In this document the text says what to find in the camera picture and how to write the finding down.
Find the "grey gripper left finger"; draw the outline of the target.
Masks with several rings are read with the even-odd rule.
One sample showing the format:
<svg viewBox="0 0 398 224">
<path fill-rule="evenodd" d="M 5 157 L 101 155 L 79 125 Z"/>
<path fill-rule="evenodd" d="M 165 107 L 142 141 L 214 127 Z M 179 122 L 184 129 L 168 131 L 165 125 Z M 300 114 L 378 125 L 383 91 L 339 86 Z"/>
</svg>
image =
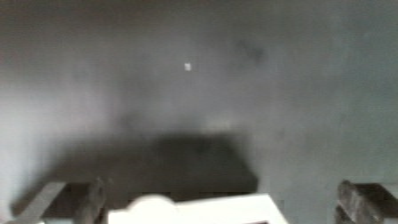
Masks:
<svg viewBox="0 0 398 224">
<path fill-rule="evenodd" d="M 49 182 L 10 224 L 108 224 L 101 181 Z"/>
</svg>

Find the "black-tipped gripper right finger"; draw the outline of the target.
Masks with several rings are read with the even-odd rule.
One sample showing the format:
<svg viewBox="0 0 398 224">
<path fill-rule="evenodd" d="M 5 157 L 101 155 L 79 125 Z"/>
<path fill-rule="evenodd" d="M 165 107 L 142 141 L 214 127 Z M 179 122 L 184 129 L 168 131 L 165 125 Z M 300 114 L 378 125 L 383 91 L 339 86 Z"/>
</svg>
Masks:
<svg viewBox="0 0 398 224">
<path fill-rule="evenodd" d="M 339 183 L 333 224 L 398 224 L 398 183 Z"/>
</svg>

